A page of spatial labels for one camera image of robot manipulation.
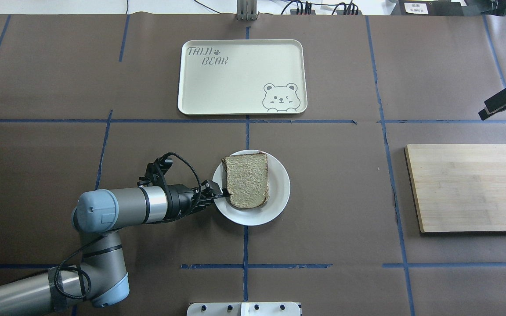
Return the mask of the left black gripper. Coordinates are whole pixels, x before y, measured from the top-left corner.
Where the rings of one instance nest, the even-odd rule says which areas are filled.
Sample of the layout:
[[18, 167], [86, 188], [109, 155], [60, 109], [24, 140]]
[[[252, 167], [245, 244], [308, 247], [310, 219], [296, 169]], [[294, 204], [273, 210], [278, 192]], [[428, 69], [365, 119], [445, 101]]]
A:
[[189, 188], [183, 184], [167, 185], [166, 220], [178, 220], [207, 208], [216, 199], [228, 198], [231, 193], [211, 180], [205, 180], [199, 187]]

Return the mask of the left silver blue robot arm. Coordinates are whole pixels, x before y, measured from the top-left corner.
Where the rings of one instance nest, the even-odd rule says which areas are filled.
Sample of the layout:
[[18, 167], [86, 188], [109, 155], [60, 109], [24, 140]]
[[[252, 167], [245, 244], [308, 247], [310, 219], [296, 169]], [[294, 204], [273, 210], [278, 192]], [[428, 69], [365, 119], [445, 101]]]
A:
[[72, 212], [82, 246], [82, 262], [63, 260], [44, 273], [0, 286], [0, 316], [42, 316], [83, 302], [104, 308], [129, 294], [119, 230], [129, 226], [170, 223], [227, 198], [227, 189], [205, 181], [197, 188], [179, 185], [98, 189], [83, 193]]

